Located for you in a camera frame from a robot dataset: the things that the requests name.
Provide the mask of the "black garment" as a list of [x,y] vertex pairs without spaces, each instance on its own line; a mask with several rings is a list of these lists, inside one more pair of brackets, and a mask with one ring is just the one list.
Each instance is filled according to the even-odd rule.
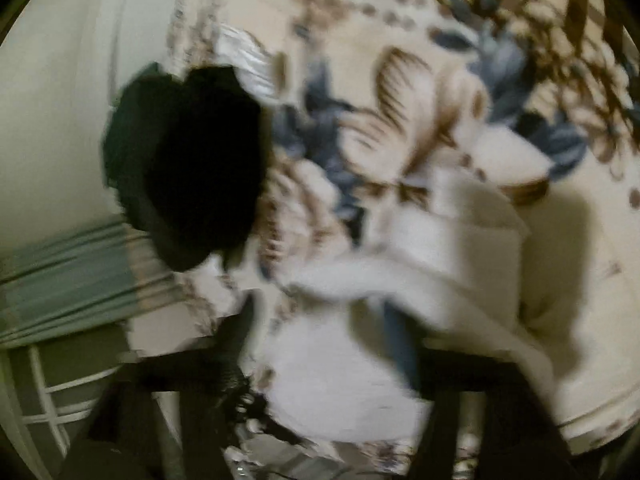
[[177,79],[146,66],[120,92],[101,152],[105,185],[170,270],[229,258],[252,232],[266,177],[262,108],[232,67]]

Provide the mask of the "window with white frame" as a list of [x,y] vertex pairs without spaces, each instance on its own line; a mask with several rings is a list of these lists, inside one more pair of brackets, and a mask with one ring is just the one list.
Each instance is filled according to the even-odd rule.
[[27,460],[53,479],[118,365],[129,350],[116,326],[48,339],[1,353],[1,376]]

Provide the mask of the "white bed headboard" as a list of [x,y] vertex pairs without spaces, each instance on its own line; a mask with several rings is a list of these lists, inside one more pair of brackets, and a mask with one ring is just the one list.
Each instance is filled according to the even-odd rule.
[[94,46],[96,76],[115,102],[119,90],[142,68],[166,58],[166,36],[176,0],[101,0]]

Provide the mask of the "green curtain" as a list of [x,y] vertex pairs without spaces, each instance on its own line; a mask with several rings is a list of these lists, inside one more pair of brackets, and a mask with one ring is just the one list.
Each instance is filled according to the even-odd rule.
[[112,217],[1,259],[1,348],[91,330],[183,300],[144,233]]

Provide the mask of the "floral bed blanket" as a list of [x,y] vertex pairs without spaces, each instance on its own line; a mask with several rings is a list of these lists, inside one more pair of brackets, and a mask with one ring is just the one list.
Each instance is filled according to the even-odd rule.
[[[548,356],[552,386],[527,379],[579,457],[603,450],[639,422],[639,130],[591,119],[538,77],[528,44],[510,30],[470,26],[438,0],[177,0],[169,73],[234,69],[262,108],[266,180],[245,249],[230,270],[209,266],[198,292],[220,320],[233,295],[254,287],[262,310],[243,370],[259,408],[246,408],[228,452],[273,477],[314,463],[352,465],[361,478],[414,476],[433,403],[422,399],[418,353],[451,351],[408,314],[383,304],[399,368],[427,405],[407,439],[361,443],[306,439],[270,414],[262,388],[265,344],[304,296],[260,266],[299,204],[310,239],[344,236],[359,249],[378,234],[384,202],[432,211],[435,176],[450,170],[492,188],[527,228],[518,325]],[[483,393],[464,392],[454,476],[476,479]]]

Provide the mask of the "white fuzzy garment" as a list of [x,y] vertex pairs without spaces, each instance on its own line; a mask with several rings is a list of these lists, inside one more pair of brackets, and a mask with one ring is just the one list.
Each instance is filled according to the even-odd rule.
[[481,356],[505,353],[541,391],[551,362],[516,318],[527,228],[496,191],[439,171],[434,208],[384,202],[378,234],[356,249],[344,236],[310,237],[299,204],[260,266],[304,296],[265,344],[262,388],[274,419],[306,439],[361,443],[414,436],[427,405],[399,368],[400,343],[382,317],[390,304],[435,338]]

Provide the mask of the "brown checkered bed sheet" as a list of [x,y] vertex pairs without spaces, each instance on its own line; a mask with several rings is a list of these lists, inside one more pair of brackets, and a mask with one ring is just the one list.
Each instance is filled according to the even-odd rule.
[[618,0],[438,0],[470,26],[487,22],[529,46],[538,77],[591,119],[639,130],[639,22]]

